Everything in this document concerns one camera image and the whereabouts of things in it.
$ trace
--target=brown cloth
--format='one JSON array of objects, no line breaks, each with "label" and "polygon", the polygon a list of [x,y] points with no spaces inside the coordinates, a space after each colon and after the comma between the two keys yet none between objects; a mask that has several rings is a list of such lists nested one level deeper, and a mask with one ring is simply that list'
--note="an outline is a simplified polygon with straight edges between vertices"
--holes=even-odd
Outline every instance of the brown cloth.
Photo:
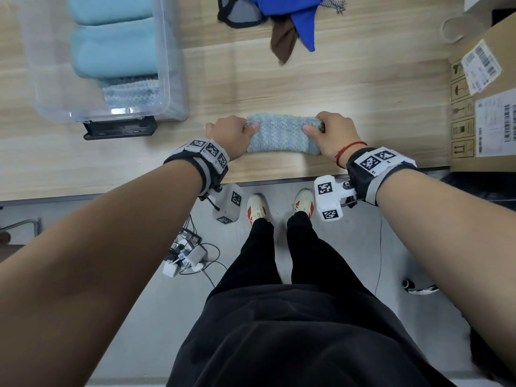
[{"label": "brown cloth", "polygon": [[275,56],[285,64],[292,54],[299,35],[290,15],[271,16],[271,19],[274,21],[274,27],[270,48]]}]

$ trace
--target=stack of folded towels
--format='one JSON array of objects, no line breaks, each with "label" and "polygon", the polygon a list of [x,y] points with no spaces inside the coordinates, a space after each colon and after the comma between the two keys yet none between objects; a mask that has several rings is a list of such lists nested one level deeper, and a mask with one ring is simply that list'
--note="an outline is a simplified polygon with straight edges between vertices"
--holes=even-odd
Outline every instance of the stack of folded towels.
[{"label": "stack of folded towels", "polygon": [[68,0],[78,24],[72,67],[95,79],[109,108],[151,106],[158,91],[152,0]]}]

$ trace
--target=leg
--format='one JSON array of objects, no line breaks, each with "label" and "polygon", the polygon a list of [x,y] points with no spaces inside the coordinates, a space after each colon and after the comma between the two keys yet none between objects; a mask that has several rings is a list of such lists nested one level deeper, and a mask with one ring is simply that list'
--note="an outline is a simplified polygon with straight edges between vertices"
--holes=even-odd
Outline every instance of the leg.
[{"label": "leg", "polygon": [[259,195],[252,195],[248,201],[251,232],[238,258],[229,266],[211,296],[245,286],[281,284],[281,278],[274,261],[274,227],[267,221],[265,201]]},{"label": "leg", "polygon": [[305,190],[296,197],[295,214],[287,222],[287,241],[293,268],[293,284],[315,284],[332,293],[353,288],[372,296],[344,258],[313,230],[313,194]]}]

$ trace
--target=sneaker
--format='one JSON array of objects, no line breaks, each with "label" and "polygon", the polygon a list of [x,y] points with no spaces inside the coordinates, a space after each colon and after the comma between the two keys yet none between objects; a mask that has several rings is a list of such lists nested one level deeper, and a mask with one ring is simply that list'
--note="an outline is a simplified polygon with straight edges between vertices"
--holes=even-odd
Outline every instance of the sneaker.
[{"label": "sneaker", "polygon": [[302,189],[293,201],[293,212],[305,212],[308,218],[311,219],[314,214],[314,194],[309,189]]},{"label": "sneaker", "polygon": [[258,219],[267,220],[267,209],[265,208],[267,203],[265,202],[265,198],[261,194],[253,194],[247,200],[247,219],[251,226],[253,222]]}]

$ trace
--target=wooden tabletop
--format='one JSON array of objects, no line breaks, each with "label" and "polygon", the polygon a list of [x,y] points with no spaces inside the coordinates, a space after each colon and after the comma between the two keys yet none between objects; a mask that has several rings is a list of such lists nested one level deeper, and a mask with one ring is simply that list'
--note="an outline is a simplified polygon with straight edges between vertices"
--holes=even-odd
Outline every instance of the wooden tabletop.
[{"label": "wooden tabletop", "polygon": [[[298,41],[280,66],[269,48],[270,22],[235,30],[217,22],[217,0],[180,0],[189,119],[160,124],[152,137],[91,142],[82,124],[36,114],[16,9],[0,3],[0,201],[107,192],[231,114],[340,112],[371,145],[396,149],[420,167],[448,165],[452,49],[439,31],[463,0],[346,1],[342,16],[319,8],[315,52]],[[232,162],[225,181],[328,173],[339,169],[323,157],[260,153]]]}]

